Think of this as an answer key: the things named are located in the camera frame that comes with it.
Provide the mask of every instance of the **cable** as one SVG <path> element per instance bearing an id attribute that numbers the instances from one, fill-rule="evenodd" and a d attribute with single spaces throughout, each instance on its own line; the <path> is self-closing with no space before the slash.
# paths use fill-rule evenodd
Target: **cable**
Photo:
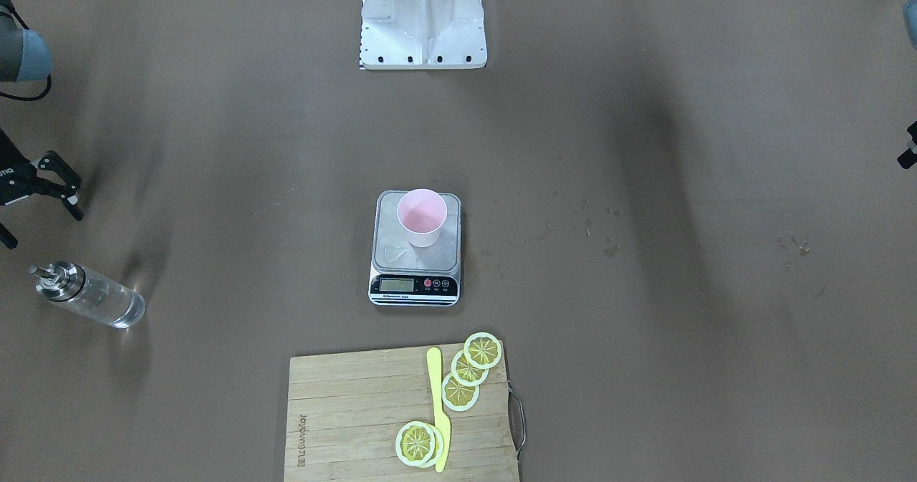
<path id="1" fill-rule="evenodd" d="M 45 84 L 45 90 L 43 90 L 42 93 L 38 94 L 35 97 L 14 96 L 13 94 L 6 94 L 3 92 L 0 92 L 0 97 L 10 98 L 10 100 L 21 100 L 24 102 L 32 102 L 33 100 L 39 100 L 39 98 L 44 98 L 46 95 L 48 95 L 49 91 L 52 91 L 52 77 L 50 77 L 50 74 L 48 74 L 48 84 Z"/>
<path id="2" fill-rule="evenodd" d="M 22 29 L 26 29 L 26 31 L 29 31 L 29 25 L 27 25 L 26 21 L 22 19 L 22 16 L 20 16 L 19 12 L 16 11 L 16 8 L 13 8 L 12 6 L 7 6 L 6 8 L 9 9 L 9 12 L 12 13 L 13 16 L 16 17 L 17 21 L 19 21 L 19 25 L 22 26 Z M 33 100 L 39 100 L 39 98 L 44 98 L 46 95 L 48 95 L 49 91 L 52 91 L 52 77 L 50 77 L 50 74 L 48 74 L 48 82 L 45 84 L 45 90 L 43 90 L 42 93 L 38 94 L 37 96 L 22 97 L 22 96 L 14 96 L 13 94 L 7 94 L 7 93 L 0 92 L 0 97 L 9 98 L 10 100 L 21 100 L 23 102 L 32 102 Z"/>

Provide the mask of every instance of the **digital kitchen scale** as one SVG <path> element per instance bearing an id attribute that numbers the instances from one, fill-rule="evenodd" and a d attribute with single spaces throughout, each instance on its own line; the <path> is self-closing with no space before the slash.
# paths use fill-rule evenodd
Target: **digital kitchen scale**
<path id="1" fill-rule="evenodd" d="M 386 191 L 376 201 L 373 262 L 370 265 L 370 301 L 401 307 L 449 307 L 461 293 L 461 201 L 446 201 L 446 223 L 429 247 L 407 240 L 398 222 L 398 201 L 407 191 Z"/>

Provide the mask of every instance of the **yellow knife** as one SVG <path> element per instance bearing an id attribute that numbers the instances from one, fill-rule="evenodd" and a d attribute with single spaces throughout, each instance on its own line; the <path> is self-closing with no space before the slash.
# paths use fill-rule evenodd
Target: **yellow knife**
<path id="1" fill-rule="evenodd" d="M 442 473 L 449 455 L 452 422 L 443 413 L 443 352 L 439 348 L 426 350 L 426 371 L 430 374 L 430 392 L 433 394 L 433 426 L 443 434 L 443 455 L 436 461 L 436 472 Z"/>

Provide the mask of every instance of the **white metal stand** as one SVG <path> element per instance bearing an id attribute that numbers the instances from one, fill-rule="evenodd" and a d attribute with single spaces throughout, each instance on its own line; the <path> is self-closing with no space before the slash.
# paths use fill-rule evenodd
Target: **white metal stand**
<path id="1" fill-rule="evenodd" d="M 485 64 L 481 0 L 363 0 L 361 67 L 455 69 Z"/>

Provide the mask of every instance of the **stainless steel cap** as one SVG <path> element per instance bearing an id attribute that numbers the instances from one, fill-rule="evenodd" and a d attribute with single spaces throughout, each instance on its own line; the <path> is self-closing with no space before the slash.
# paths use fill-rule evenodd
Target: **stainless steel cap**
<path id="1" fill-rule="evenodd" d="M 86 281 L 81 266 L 70 262 L 55 262 L 47 267 L 32 267 L 37 277 L 35 290 L 52 302 L 65 302 L 76 296 Z"/>

